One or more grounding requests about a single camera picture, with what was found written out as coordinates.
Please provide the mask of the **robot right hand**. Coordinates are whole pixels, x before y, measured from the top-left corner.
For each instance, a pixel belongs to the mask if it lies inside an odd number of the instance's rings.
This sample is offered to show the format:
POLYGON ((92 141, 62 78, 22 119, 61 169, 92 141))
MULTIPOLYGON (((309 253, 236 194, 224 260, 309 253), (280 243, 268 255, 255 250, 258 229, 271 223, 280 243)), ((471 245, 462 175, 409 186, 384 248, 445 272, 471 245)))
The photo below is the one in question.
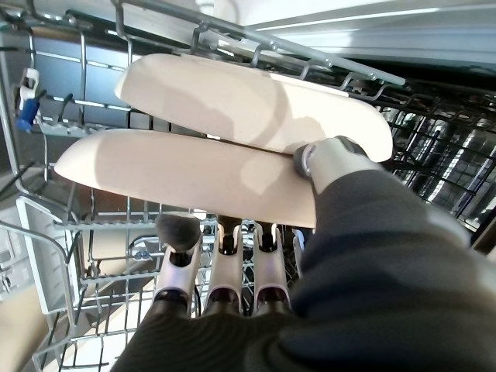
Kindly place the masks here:
POLYGON ((291 310, 199 319, 159 294, 116 371, 493 371, 495 266, 343 136, 302 146, 316 226, 291 310))

